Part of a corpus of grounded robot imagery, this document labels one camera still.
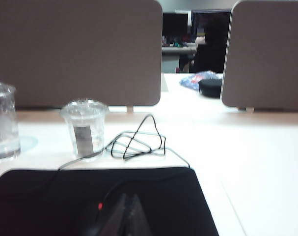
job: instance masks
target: red light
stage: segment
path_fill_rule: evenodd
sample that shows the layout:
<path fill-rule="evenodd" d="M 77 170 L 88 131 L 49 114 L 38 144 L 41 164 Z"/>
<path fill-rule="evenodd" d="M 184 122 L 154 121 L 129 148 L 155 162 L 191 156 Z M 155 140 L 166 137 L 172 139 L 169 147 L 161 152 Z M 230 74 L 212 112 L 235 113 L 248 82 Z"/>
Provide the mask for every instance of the red light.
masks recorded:
<path fill-rule="evenodd" d="M 103 208 L 103 203 L 99 203 L 99 210 L 102 210 Z"/>

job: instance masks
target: plastic cup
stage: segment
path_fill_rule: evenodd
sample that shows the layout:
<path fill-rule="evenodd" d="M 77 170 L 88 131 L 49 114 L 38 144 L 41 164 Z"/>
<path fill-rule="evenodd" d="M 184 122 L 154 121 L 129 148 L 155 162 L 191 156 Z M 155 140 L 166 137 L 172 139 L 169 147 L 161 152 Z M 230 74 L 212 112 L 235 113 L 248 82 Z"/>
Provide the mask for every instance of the plastic cup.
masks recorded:
<path fill-rule="evenodd" d="M 15 90 L 15 87 L 0 82 L 0 159 L 16 157 L 20 153 Z"/>
<path fill-rule="evenodd" d="M 107 112 L 107 105 L 88 98 L 72 101 L 61 109 L 60 115 L 66 120 L 77 157 L 103 150 Z"/>

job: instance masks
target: plastic cup lid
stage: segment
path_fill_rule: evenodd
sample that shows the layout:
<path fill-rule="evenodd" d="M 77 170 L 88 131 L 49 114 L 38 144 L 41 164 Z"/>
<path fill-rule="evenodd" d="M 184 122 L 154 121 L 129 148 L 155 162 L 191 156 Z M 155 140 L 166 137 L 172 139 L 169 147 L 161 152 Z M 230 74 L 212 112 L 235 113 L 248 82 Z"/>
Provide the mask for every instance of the plastic cup lid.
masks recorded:
<path fill-rule="evenodd" d="M 79 99 L 64 106 L 60 115 L 64 119 L 85 120 L 104 116 L 108 112 L 108 106 L 92 99 Z"/>

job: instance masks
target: blue plastic bag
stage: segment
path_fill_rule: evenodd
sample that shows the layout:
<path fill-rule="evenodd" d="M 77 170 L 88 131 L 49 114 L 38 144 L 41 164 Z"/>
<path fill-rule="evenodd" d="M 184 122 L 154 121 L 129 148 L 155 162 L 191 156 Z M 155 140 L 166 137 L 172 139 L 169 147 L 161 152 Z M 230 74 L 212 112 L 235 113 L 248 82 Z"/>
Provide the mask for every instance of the blue plastic bag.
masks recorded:
<path fill-rule="evenodd" d="M 199 81 L 204 79 L 213 79 L 218 80 L 222 79 L 223 74 L 214 73 L 213 71 L 202 71 L 187 77 L 184 77 L 180 80 L 180 85 L 191 88 L 193 90 L 199 91 Z"/>

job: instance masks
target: wall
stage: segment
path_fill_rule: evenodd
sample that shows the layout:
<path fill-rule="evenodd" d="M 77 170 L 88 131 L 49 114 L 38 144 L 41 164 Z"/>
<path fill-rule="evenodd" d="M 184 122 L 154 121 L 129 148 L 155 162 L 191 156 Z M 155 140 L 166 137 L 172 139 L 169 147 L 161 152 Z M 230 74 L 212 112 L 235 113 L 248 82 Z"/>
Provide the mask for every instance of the wall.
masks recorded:
<path fill-rule="evenodd" d="M 238 0 L 157 0 L 163 12 L 232 8 Z"/>

